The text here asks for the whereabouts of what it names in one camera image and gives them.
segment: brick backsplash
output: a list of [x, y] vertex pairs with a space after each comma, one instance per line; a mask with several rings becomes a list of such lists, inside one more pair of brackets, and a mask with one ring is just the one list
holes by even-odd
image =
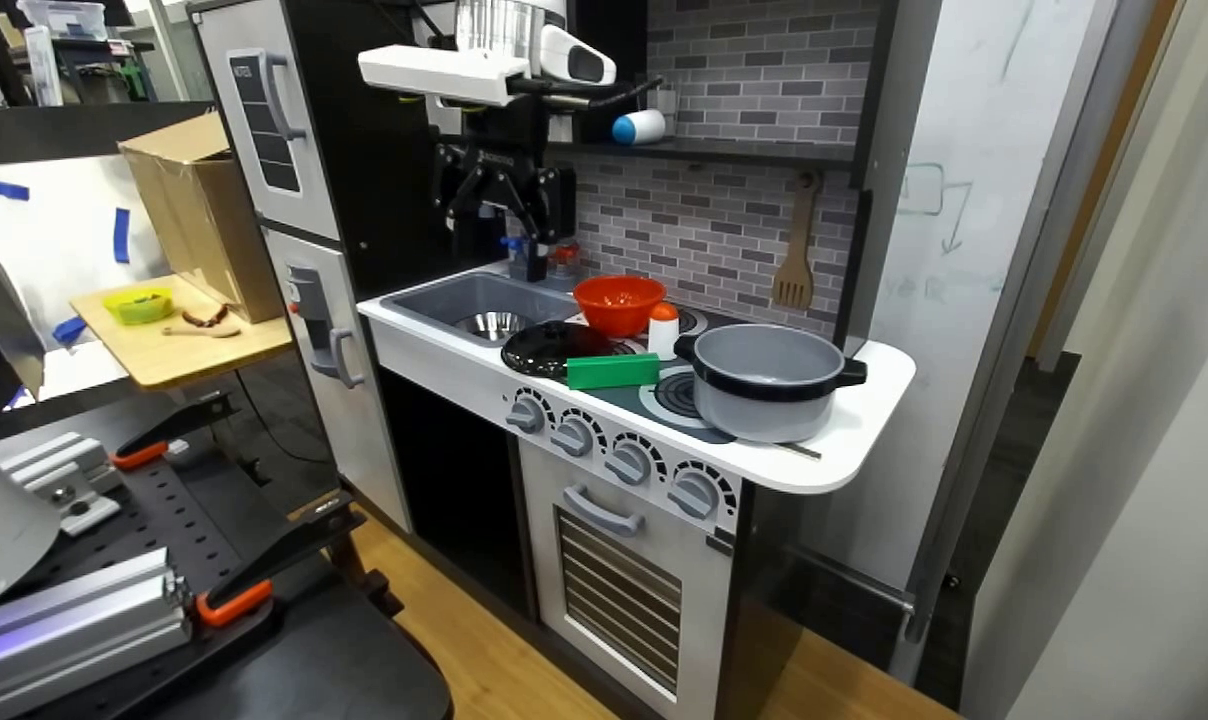
[[574, 155], [594, 273], [646, 273], [671, 300], [832, 332], [856, 225], [850, 172], [829, 172], [814, 221], [814, 307], [775, 307], [798, 169]]
[[856, 145], [875, 0], [648, 0], [648, 71], [689, 139]]

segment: table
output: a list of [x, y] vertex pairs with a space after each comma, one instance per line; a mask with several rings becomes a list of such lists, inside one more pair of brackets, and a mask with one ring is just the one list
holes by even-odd
[[[168, 413], [173, 401], [137, 398], [0, 440], [0, 455], [38, 450], [74, 430], [118, 450]], [[216, 450], [200, 451], [197, 444], [197, 451], [178, 464], [178, 477], [240, 557], [269, 544], [285, 523], [253, 482]], [[185, 694], [154, 717], [450, 717], [450, 689], [435, 664], [403, 628], [335, 576], [331, 566], [320, 557], [300, 566], [280, 580], [280, 597], [289, 618], [263, 649], [185, 684]]]
[[[197, 283], [188, 283], [185, 277], [159, 277], [149, 283], [168, 283], [173, 298], [191, 307], [200, 315], [200, 307], [216, 307], [219, 300], [211, 300], [209, 291], [200, 291]], [[94, 291], [94, 298], [75, 298], [75, 312], [86, 315], [86, 324], [99, 337], [99, 345], [107, 345], [107, 351], [123, 366], [123, 372], [139, 386], [139, 390], [168, 390], [206, 372], [219, 372], [219, 367], [235, 367], [247, 366], [258, 357], [280, 351], [292, 345], [289, 320], [269, 320], [269, 324], [247, 324], [240, 315], [230, 315], [219, 330], [240, 330], [240, 337], [234, 341], [211, 341], [211, 337], [164, 337], [164, 324], [139, 324], [139, 330], [123, 330], [107, 307], [104, 298], [113, 291]]]

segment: black pot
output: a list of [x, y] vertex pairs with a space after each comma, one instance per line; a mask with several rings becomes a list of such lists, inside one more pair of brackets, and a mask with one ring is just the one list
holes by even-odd
[[832, 392], [867, 382], [832, 341], [782, 324], [724, 324], [683, 337], [676, 357], [698, 367], [698, 413], [751, 444], [800, 444], [820, 432]]

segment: toy kitchen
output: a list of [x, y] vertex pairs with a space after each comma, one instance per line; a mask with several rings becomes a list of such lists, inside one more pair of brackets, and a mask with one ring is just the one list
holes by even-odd
[[742, 676], [788, 655], [760, 624], [806, 628], [806, 499], [856, 485], [918, 378], [867, 341], [894, 21], [898, 0], [466, 0], [348, 47], [359, 94], [426, 110], [417, 188], [462, 259], [357, 291], [371, 367], [348, 378], [376, 386], [409, 510], [389, 515], [624, 708], [764, 706]]

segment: cable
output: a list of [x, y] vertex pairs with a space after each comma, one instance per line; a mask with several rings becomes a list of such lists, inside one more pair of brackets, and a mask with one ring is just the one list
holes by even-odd
[[240, 398], [243, 398], [243, 404], [253, 410], [261, 432], [272, 440], [272, 450], [277, 450], [280, 455], [300, 460], [300, 464], [331, 464], [331, 455], [297, 455], [297, 451], [289, 451], [289, 450], [277, 440], [269, 416], [258, 410], [258, 401], [253, 401], [253, 392], [247, 392], [247, 382], [243, 382], [240, 372], [235, 372], [235, 386], [240, 386]]

